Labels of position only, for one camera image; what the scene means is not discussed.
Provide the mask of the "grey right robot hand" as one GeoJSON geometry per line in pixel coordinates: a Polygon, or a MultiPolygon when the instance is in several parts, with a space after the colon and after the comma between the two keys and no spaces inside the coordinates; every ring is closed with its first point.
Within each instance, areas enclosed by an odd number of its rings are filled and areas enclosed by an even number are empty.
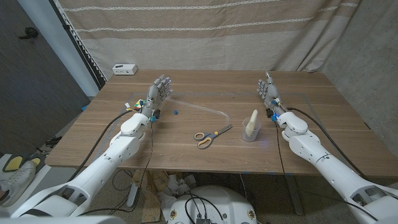
{"type": "Polygon", "coordinates": [[[266,106],[268,118],[273,116],[279,117],[286,112],[277,87],[274,85],[274,81],[268,71],[266,72],[266,79],[258,81],[257,92],[266,106]]]}

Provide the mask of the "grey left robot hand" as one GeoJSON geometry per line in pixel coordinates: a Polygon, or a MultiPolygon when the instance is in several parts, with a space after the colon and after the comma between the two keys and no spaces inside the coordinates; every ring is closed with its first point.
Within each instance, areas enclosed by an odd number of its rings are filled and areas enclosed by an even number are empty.
{"type": "Polygon", "coordinates": [[[162,102],[173,92],[171,82],[171,79],[165,78],[164,74],[155,79],[148,89],[146,102],[141,111],[143,115],[150,118],[153,112],[161,107],[162,102]]]}

